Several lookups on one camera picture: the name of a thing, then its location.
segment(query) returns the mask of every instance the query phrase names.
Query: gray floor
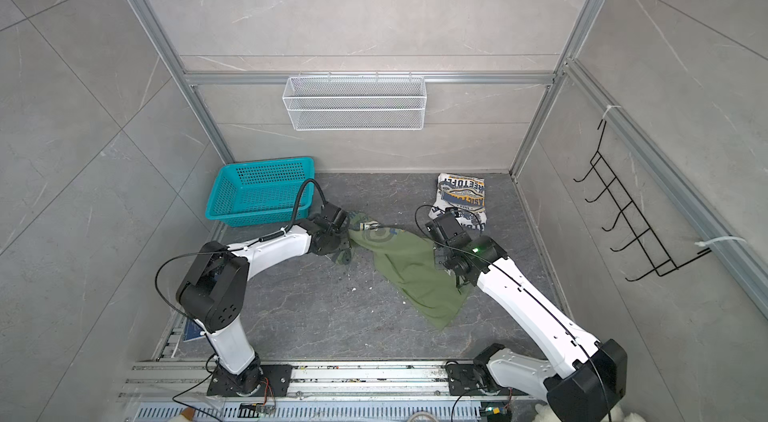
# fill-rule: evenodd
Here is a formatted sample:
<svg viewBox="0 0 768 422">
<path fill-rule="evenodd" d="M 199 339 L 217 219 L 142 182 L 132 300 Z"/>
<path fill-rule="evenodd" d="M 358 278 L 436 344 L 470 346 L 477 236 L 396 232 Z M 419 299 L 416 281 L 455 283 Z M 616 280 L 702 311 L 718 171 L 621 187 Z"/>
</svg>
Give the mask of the gray floor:
<svg viewBox="0 0 768 422">
<path fill-rule="evenodd" d="M 534 246 L 512 181 L 485 174 L 486 233 L 550 299 L 554 290 Z M 385 225 L 417 232 L 414 209 L 433 203 L 434 174 L 320 174 L 329 201 L 363 211 Z M 427 220 L 427 210 L 419 221 Z M 222 243 L 252 239 L 280 224 L 227 228 Z M 459 358 L 493 342 L 522 354 L 541 355 L 533 341 L 490 297 L 475 289 L 444 330 L 435 330 L 375 271 L 372 255 L 359 250 L 347 266 L 312 254 L 275 265 L 251 279 L 241 314 L 248 339 L 262 359 Z M 205 339 L 180 343 L 178 357 L 202 358 Z"/>
</svg>

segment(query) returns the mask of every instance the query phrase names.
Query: black cable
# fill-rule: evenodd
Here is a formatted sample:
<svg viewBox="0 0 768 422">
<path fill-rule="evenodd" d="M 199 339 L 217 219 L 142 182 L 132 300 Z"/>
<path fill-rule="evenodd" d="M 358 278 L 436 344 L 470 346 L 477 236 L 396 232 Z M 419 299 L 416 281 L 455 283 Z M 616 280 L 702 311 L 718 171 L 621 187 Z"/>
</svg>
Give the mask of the black cable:
<svg viewBox="0 0 768 422">
<path fill-rule="evenodd" d="M 221 418 L 219 418 L 219 417 L 217 417 L 217 416 L 213 415 L 211 412 L 208 412 L 207 410 L 203 410 L 203 409 L 200 409 L 200 408 L 196 408 L 196 407 L 195 407 L 195 406 L 193 406 L 193 405 L 189 405 L 189 404 L 186 404 L 186 403 L 184 403 L 184 402 L 182 402 L 182 401 L 180 401 L 180 400 L 176 400 L 176 398 L 177 398 L 177 397 L 181 397 L 182 395 L 184 395 L 184 394 L 187 394 L 187 392 L 189 392 L 190 390 L 192 390 L 192 389 L 194 389 L 194 388 L 197 388 L 198 386 L 200 386 L 201 384 L 203 384 L 203 382 L 205 382 L 206 380 L 210 379 L 210 378 L 211 378 L 211 376 L 213 376 L 213 375 L 214 375 L 214 373 L 213 373 L 213 372 L 210 372 L 210 371 L 208 371 L 208 362 L 210 362 L 210 360 L 211 360 L 212 358 L 214 358 L 214 356 L 215 356 L 215 355 L 216 355 L 216 354 L 211 354 L 211 355 L 210 355 L 210 357 L 208 358 L 208 360 L 206 360 L 206 361 L 205 361 L 205 371 L 206 371 L 206 372 L 208 372 L 208 377 L 206 377 L 205 379 L 201 380 L 200 382 L 197 382 L 197 384 L 195 384 L 195 385 L 193 385 L 192 387 L 188 388 L 188 389 L 187 389 L 187 390 L 185 390 L 184 392 L 180 392 L 180 393 L 176 394 L 174 397 L 172 397 L 172 398 L 170 398 L 170 399 L 171 399 L 173 402 L 176 402 L 177 404 L 181 404 L 181 405 L 183 405 L 183 406 L 185 406 L 185 407 L 188 407 L 188 408 L 191 408 L 191 409 L 195 409 L 197 412 L 200 412 L 200 413 L 201 413 L 201 414 L 203 414 L 203 415 L 207 415 L 208 417 L 214 418 L 214 419 L 218 420 L 219 422 L 224 422 L 224 420 L 223 420 L 223 419 L 221 419 Z"/>
<path fill-rule="evenodd" d="M 459 395 L 456 398 L 456 401 L 453 403 L 453 406 L 451 406 L 451 422 L 453 422 L 453 411 L 456 408 L 456 404 L 458 404 L 458 402 L 462 399 L 462 397 L 464 397 L 466 394 L 469 394 L 473 390 L 480 390 L 480 389 L 485 389 L 485 387 L 477 387 L 477 388 L 474 388 L 474 389 L 466 390 L 466 392 L 464 392 L 464 394 L 461 394 L 461 395 Z"/>
<path fill-rule="evenodd" d="M 299 192 L 296 195 L 296 199 L 294 199 L 294 201 L 293 201 L 293 211 L 291 211 L 290 221 L 288 222 L 288 225 L 286 225 L 286 227 L 284 229 L 277 230 L 277 231 L 273 232 L 272 234 L 262 235 L 258 239 L 254 240 L 252 243 L 246 245 L 246 247 L 250 247 L 251 245 L 256 244 L 256 243 L 263 243 L 263 242 L 268 241 L 268 240 L 277 239 L 278 237 L 280 237 L 282 235 L 285 235 L 285 233 L 287 233 L 288 231 L 291 230 L 291 228 L 293 227 L 293 224 L 296 223 L 296 215 L 299 212 L 299 203 L 301 201 L 302 194 L 304 194 L 304 188 L 309 183 L 312 183 L 312 185 L 314 185 L 315 189 L 317 189 L 317 192 L 320 194 L 320 198 L 322 200 L 322 205 L 325 206 L 326 204 L 328 204 L 328 200 L 326 199 L 326 195 L 322 192 L 322 187 L 320 187 L 320 185 L 317 183 L 317 181 L 314 180 L 314 179 L 311 179 L 311 178 L 310 179 L 305 179 L 304 182 L 302 182 L 301 186 L 299 187 Z"/>
<path fill-rule="evenodd" d="M 431 204 L 422 204 L 421 206 L 419 206 L 419 207 L 416 207 L 416 210 L 418 211 L 418 210 L 419 210 L 421 207 L 432 207 L 433 209 L 437 209 L 437 210 L 439 210 L 439 211 L 440 211 L 440 212 L 442 212 L 442 213 L 446 213 L 446 211 L 445 211 L 445 210 L 443 210 L 442 208 L 440 208 L 440 207 L 437 207 L 437 206 L 433 206 L 433 205 L 431 205 Z M 476 221 L 478 221 L 478 230 L 480 231 L 480 235 L 482 235 L 482 223 L 480 222 L 480 216 L 478 216 L 477 214 L 475 214 L 475 213 L 474 213 L 473 211 L 471 211 L 471 210 L 467 210 L 467 212 L 468 212 L 468 213 L 470 213 L 471 215 L 475 216 L 475 220 L 476 220 Z M 416 227 L 418 227 L 418 230 L 421 230 L 421 231 L 422 231 L 422 234 L 424 234 L 424 231 L 423 231 L 423 230 L 422 230 L 422 228 L 421 228 L 421 227 L 419 227 L 419 225 L 418 225 L 418 221 L 416 221 L 416 214 L 415 214 L 415 213 L 414 213 L 414 215 L 413 215 L 413 220 L 414 220 L 414 222 L 416 222 Z"/>
<path fill-rule="evenodd" d="M 161 265 L 161 266 L 158 268 L 158 271 L 157 271 L 157 272 L 154 274 L 154 290 L 156 290 L 156 291 L 158 292 L 158 295 L 160 296 L 160 298 L 161 298 L 161 299 L 163 299 L 163 302 L 165 302 L 166 304 L 168 304 L 168 307 L 170 307 L 170 308 L 171 308 L 171 309 L 173 309 L 174 311 L 178 312 L 179 314 L 182 314 L 184 317 L 186 317 L 186 318 L 188 318 L 188 319 L 192 319 L 192 318 L 191 318 L 191 317 L 190 317 L 190 316 L 189 316 L 189 315 L 188 315 L 186 312 L 184 312 L 184 311 L 182 311 L 182 310 L 178 309 L 178 308 L 177 308 L 175 305 L 171 304 L 171 303 L 170 303 L 170 301 L 169 301 L 168 299 L 166 299 L 166 298 L 165 298 L 165 295 L 163 295 L 163 293 L 160 291 L 160 287 L 158 287 L 158 277 L 160 277 L 160 271 L 161 271 L 161 270 L 163 270 L 163 267 L 165 267 L 166 265 L 168 265 L 168 263 L 171 263 L 171 262 L 173 262 L 173 261 L 174 261 L 174 260 L 176 260 L 176 259 L 181 259 L 182 257 L 188 257 L 188 256 L 190 256 L 190 255 L 222 254 L 222 253 L 224 253 L 224 252 L 225 252 L 225 251 L 216 251 L 216 252 L 212 252 L 212 253 L 189 253 L 189 254 L 182 254 L 182 255 L 177 255 L 176 257 L 171 257 L 170 259 L 168 259 L 167 261 L 165 261 L 165 262 L 164 262 L 164 263 L 163 263 L 163 264 L 162 264 L 162 265 Z"/>
<path fill-rule="evenodd" d="M 430 204 L 422 204 L 421 206 L 419 206 L 419 207 L 416 207 L 416 210 L 413 212 L 413 222 L 415 222 L 415 223 L 416 223 L 416 227 L 418 227 L 418 230 L 419 230 L 419 231 L 421 231 L 421 233 L 422 233 L 422 234 L 424 234 L 424 236 L 426 236 L 428 239 L 431 239 L 431 237 L 429 237 L 429 235 L 427 235 L 427 234 L 424 232 L 424 230 L 422 230 L 422 227 L 421 227 L 420 225 L 418 225 L 418 218 L 417 218 L 416 216 L 418 215 L 418 210 L 419 210 L 421 207 L 433 207 L 433 206 L 432 206 L 432 205 L 430 205 Z M 443 247 L 448 247 L 448 248 L 449 248 L 449 249 L 451 249 L 451 250 L 455 250 L 455 251 L 458 251 L 458 252 L 460 252 L 460 253 L 465 253 L 465 254 L 467 254 L 467 255 L 471 255 L 472 257 L 475 257 L 475 258 L 477 258 L 477 259 L 480 259 L 480 260 L 482 260 L 484 263 L 486 263 L 486 264 L 488 264 L 488 265 L 492 265 L 492 266 L 493 266 L 493 267 L 495 267 L 495 268 L 496 268 L 496 269 L 497 269 L 497 270 L 498 270 L 500 273 L 502 273 L 502 274 L 506 275 L 506 276 L 507 276 L 507 278 L 508 278 L 509 280 L 513 281 L 513 282 L 514 282 L 514 283 L 515 283 L 515 284 L 516 284 L 518 287 L 522 287 L 522 284 L 521 284 L 521 283 L 519 283 L 518 281 L 516 281 L 516 280 L 515 280 L 515 279 L 514 279 L 514 278 L 513 278 L 513 277 L 512 277 L 510 274 L 507 274 L 506 272 L 504 272 L 504 270 L 503 270 L 501 267 L 499 267 L 499 266 L 498 266 L 498 265 L 496 265 L 495 263 L 492 263 L 492 262 L 490 262 L 490 261 L 488 261 L 488 260 L 484 259 L 484 258 L 483 258 L 483 257 L 481 257 L 480 255 L 477 255 L 477 254 L 475 254 L 475 253 L 470 253 L 470 252 L 468 252 L 468 251 L 466 251 L 466 250 L 456 249 L 455 247 L 451 247 L 450 245 L 446 245 L 446 244 L 443 244 L 443 243 L 439 243 L 439 242 L 437 242 L 437 241 L 436 241 L 436 240 L 434 240 L 434 239 L 433 239 L 432 241 L 433 241 L 435 244 L 437 244 L 437 245 L 442 245 Z M 544 311 L 546 311 L 546 312 L 547 312 L 547 313 L 548 313 L 550 316 L 552 316 L 552 318 L 553 318 L 555 321 L 557 321 L 557 322 L 558 322 L 558 324 L 560 324 L 560 326 L 563 328 L 563 330 L 565 331 L 565 333 L 566 333 L 566 334 L 568 334 L 568 335 L 570 335 L 570 336 L 571 336 L 571 339 L 573 339 L 573 342 L 574 342 L 574 343 L 575 343 L 575 344 L 576 344 L 576 345 L 577 345 L 577 346 L 578 346 L 578 347 L 581 349 L 581 351 L 582 351 L 582 352 L 584 352 L 584 355 L 587 357 L 587 360 L 589 361 L 590 365 L 592 366 L 592 369 L 594 370 L 594 374 L 598 376 L 598 381 L 600 382 L 600 388 L 601 388 L 601 389 L 602 389 L 602 391 L 603 391 L 603 400 L 605 401 L 605 408 L 606 408 L 606 409 L 608 409 L 608 422 L 613 422 L 613 418 L 610 416 L 610 407 L 608 406 L 608 392 L 605 390 L 605 384 L 603 383 L 603 378 L 601 378 L 601 377 L 600 377 L 600 373 L 598 372 L 598 368 L 597 368 L 597 366 L 595 366 L 595 364 L 594 364 L 594 361 L 593 361 L 593 360 L 592 360 L 592 358 L 590 357 L 590 355 L 589 355 L 589 353 L 587 352 L 587 350 L 584 348 L 584 346 L 583 346 L 583 345 L 581 345 L 581 344 L 579 344 L 579 343 L 578 343 L 578 341 L 576 340 L 576 337 L 575 337 L 573 334 L 571 334 L 571 331 L 569 331 L 569 330 L 568 330 L 568 328 L 565 326 L 565 324 L 563 324 L 563 323 L 562 323 L 562 321 L 561 321 L 559 318 L 555 317 L 555 316 L 554 316 L 554 314 L 552 314 L 552 311 L 550 311 L 549 309 L 547 309 L 547 307 L 546 307 L 546 306 L 545 306 L 545 305 L 544 305 L 544 304 L 543 304 L 543 303 L 542 303 L 540 300 L 536 299 L 536 298 L 533 296 L 533 294 L 532 294 L 532 293 L 530 293 L 530 292 L 529 292 L 527 289 L 523 289 L 523 291 L 524 291 L 526 294 L 528 294 L 528 296 L 529 296 L 531 299 L 533 299 L 534 301 L 536 301 L 536 303 L 537 303 L 537 304 L 539 304 L 539 305 L 542 307 L 542 309 L 543 309 Z M 451 414 L 452 414 L 452 416 L 451 416 L 451 419 L 453 420 L 453 410 L 451 410 Z"/>
</svg>

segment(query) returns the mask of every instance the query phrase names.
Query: teal plastic basket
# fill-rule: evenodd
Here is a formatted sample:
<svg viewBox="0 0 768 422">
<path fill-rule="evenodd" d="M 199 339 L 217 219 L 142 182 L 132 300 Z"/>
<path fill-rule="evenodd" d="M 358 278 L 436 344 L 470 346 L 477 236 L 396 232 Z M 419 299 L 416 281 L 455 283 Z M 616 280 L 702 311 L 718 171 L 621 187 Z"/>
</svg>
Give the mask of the teal plastic basket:
<svg viewBox="0 0 768 422">
<path fill-rule="evenodd" d="M 299 187 L 311 177 L 310 157 L 229 164 L 216 177 L 205 216 L 231 227 L 289 221 Z M 314 192 L 312 184 L 304 189 L 297 219 L 307 216 Z"/>
</svg>

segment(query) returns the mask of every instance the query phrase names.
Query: metal hook rack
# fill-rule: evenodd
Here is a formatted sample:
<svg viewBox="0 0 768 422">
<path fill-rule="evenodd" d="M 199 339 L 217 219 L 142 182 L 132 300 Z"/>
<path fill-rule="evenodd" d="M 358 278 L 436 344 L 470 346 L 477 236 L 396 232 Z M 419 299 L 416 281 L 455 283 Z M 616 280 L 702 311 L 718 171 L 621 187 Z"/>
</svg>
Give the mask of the metal hook rack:
<svg viewBox="0 0 768 422">
<path fill-rule="evenodd" d="M 597 148 L 597 150 L 594 151 L 594 155 L 589 160 L 589 163 L 590 163 L 589 171 L 587 171 L 587 173 L 581 179 L 574 179 L 574 182 L 577 182 L 577 183 L 583 182 L 585 179 L 587 179 L 587 177 L 592 172 L 594 172 L 598 176 L 598 178 L 600 179 L 600 182 L 603 184 L 603 190 L 600 191 L 600 194 L 598 194 L 598 196 L 595 197 L 594 199 L 590 200 L 590 199 L 584 198 L 584 200 L 587 201 L 587 203 L 594 203 L 598 199 L 600 199 L 600 197 L 602 197 L 603 194 L 608 193 L 608 195 L 610 196 L 611 200 L 614 201 L 614 204 L 616 205 L 617 209 L 619 209 L 619 212 L 616 215 L 616 219 L 614 219 L 614 223 L 611 224 L 611 226 L 609 228 L 605 228 L 605 227 L 600 227 L 600 228 L 603 231 L 609 233 L 610 231 L 612 231 L 613 229 L 616 228 L 616 225 L 619 222 L 619 218 L 624 217 L 624 221 L 627 223 L 627 226 L 629 226 L 629 229 L 632 232 L 632 236 L 633 236 L 633 238 L 628 243 L 626 243 L 624 246 L 622 246 L 621 248 L 614 249 L 613 247 L 611 247 L 610 250 L 615 252 L 615 253 L 619 253 L 619 252 L 625 250 L 627 247 L 629 247 L 633 243 L 638 243 L 640 248 L 643 251 L 643 254 L 645 254 L 646 259 L 648 259 L 648 263 L 650 263 L 650 266 L 652 267 L 651 270 L 647 271 L 646 273 L 644 273 L 644 274 L 642 274 L 642 275 L 640 275 L 640 276 L 638 276 L 638 277 L 636 277 L 634 279 L 629 279 L 627 277 L 625 277 L 625 279 L 627 279 L 629 282 L 633 283 L 633 282 L 639 281 L 640 279 L 642 279 L 643 277 L 645 277 L 647 275 L 650 275 L 651 273 L 656 273 L 656 275 L 658 275 L 659 277 L 664 277 L 665 275 L 668 275 L 669 273 L 672 273 L 672 272 L 674 272 L 674 271 L 676 271 L 678 269 L 682 269 L 684 266 L 692 263 L 696 259 L 700 259 L 701 257 L 704 257 L 705 255 L 711 253 L 712 250 L 709 249 L 709 248 L 706 248 L 706 249 L 700 250 L 698 253 L 696 253 L 696 255 L 692 259 L 689 259 L 689 260 L 687 260 L 684 263 L 679 264 L 679 263 L 676 263 L 674 261 L 672 256 L 669 254 L 669 251 L 667 251 L 667 248 L 664 246 L 664 244 L 661 242 L 661 239 L 659 239 L 659 236 L 656 234 L 656 231 L 654 231 L 654 228 L 651 227 L 650 223 L 648 222 L 648 219 L 645 218 L 645 215 L 640 210 L 640 207 L 634 201 L 634 199 L 632 198 L 631 194 L 629 194 L 629 191 L 627 191 L 627 188 L 624 187 L 624 184 L 621 182 L 619 177 L 614 172 L 613 168 L 610 166 L 608 161 L 605 159 L 605 157 L 603 157 L 603 154 L 600 152 L 600 146 L 603 143 L 603 136 L 605 135 L 605 126 L 606 126 L 605 120 L 601 120 L 600 124 L 598 124 L 598 130 L 602 129 L 602 131 L 600 132 L 600 140 L 598 141 L 598 148 Z M 608 182 L 606 182 L 606 178 L 603 178 L 603 176 L 600 175 L 600 172 L 597 170 L 597 165 L 598 165 L 598 163 L 600 161 L 603 161 L 603 163 L 605 164 L 605 167 L 607 167 L 608 170 L 610 171 L 610 180 Z M 611 185 L 613 185 L 613 186 L 617 186 L 618 185 L 620 187 L 620 190 L 624 191 L 624 194 L 629 199 L 629 202 L 626 203 L 625 205 L 621 206 L 619 204 L 619 201 L 617 200 L 617 197 L 616 197 L 617 194 L 614 194 L 610 190 L 610 186 Z M 643 222 L 645 224 L 645 229 L 643 229 L 641 232 L 638 232 L 638 229 L 636 229 L 635 227 L 632 226 L 632 224 L 629 221 L 629 218 L 627 217 L 626 211 L 629 208 L 632 208 L 632 207 L 634 207 L 635 210 L 638 211 L 638 214 L 640 215 L 640 217 L 642 218 L 642 220 L 643 220 Z M 666 259 L 662 263 L 660 263 L 660 264 L 655 264 L 654 263 L 653 258 L 651 258 L 650 254 L 648 253 L 648 249 L 643 244 L 642 239 L 640 239 L 640 237 L 642 237 L 643 235 L 645 235 L 647 233 L 650 233 L 650 235 L 652 235 L 656 239 L 656 242 L 661 247 L 661 250 L 664 251 Z"/>
</svg>

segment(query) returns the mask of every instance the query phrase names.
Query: aluminum frame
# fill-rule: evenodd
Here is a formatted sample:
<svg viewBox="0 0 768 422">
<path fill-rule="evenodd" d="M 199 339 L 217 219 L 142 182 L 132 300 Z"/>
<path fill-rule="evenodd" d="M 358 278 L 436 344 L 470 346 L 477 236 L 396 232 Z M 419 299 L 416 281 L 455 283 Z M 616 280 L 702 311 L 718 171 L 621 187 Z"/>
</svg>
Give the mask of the aluminum frame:
<svg viewBox="0 0 768 422">
<path fill-rule="evenodd" d="M 565 73 L 601 113 L 609 105 L 618 106 L 608 91 L 600 86 L 578 60 L 568 61 Z M 696 186 L 677 169 L 625 110 L 620 107 L 609 110 L 605 120 L 703 240 L 736 235 L 725 218 L 706 201 Z M 712 244 L 710 248 L 768 318 L 768 268 L 760 256 L 749 245 L 733 240 Z"/>
<path fill-rule="evenodd" d="M 470 360 L 456 360 L 471 364 Z M 448 386 L 446 360 L 272 360 L 262 364 L 293 366 L 285 400 L 456 400 Z M 118 402 L 168 400 L 208 377 L 205 360 L 136 362 L 125 373 Z M 205 394 L 207 384 L 192 388 Z M 467 400 L 504 400 L 507 395 L 473 395 Z M 236 398 L 238 402 L 259 398 Z M 529 395 L 516 400 L 537 400 Z"/>
<path fill-rule="evenodd" d="M 542 101 L 536 108 L 536 113 L 528 125 L 528 131 L 523 137 L 523 141 L 520 144 L 518 154 L 512 163 L 512 167 L 509 168 L 509 174 L 513 179 L 516 179 L 520 174 L 525 161 L 528 160 L 528 156 L 531 154 L 536 139 L 538 139 L 539 133 L 542 131 L 544 121 L 547 120 L 549 112 L 552 110 L 554 99 L 557 97 L 563 80 L 563 69 L 569 59 L 575 58 L 581 51 L 581 47 L 584 45 L 584 41 L 587 40 L 594 20 L 600 13 L 600 9 L 603 7 L 605 0 L 584 0 L 584 6 L 581 7 L 581 12 L 576 18 L 576 24 L 574 25 L 571 35 L 568 36 L 568 40 L 565 42 L 562 54 L 558 60 L 558 65 L 554 69 L 554 83 L 551 87 L 544 91 Z"/>
<path fill-rule="evenodd" d="M 413 76 L 428 84 L 552 84 L 552 72 L 187 72 L 187 83 L 204 84 L 280 84 L 298 76 Z"/>
<path fill-rule="evenodd" d="M 160 26 L 158 16 L 154 14 L 149 0 L 128 0 L 128 4 L 133 9 L 134 14 L 136 14 L 141 26 L 147 32 L 150 41 L 152 41 L 154 48 L 158 51 L 160 58 L 168 68 L 168 72 L 170 72 L 171 77 L 178 85 L 179 90 L 181 90 L 184 99 L 187 100 L 187 103 L 192 108 L 195 117 L 200 121 L 200 125 L 203 126 L 219 157 L 221 157 L 225 164 L 233 163 L 235 159 L 230 149 L 226 146 L 219 127 L 205 107 L 203 98 L 186 82 L 181 59 L 179 59 L 173 44 L 170 43 L 168 35 Z"/>
</svg>

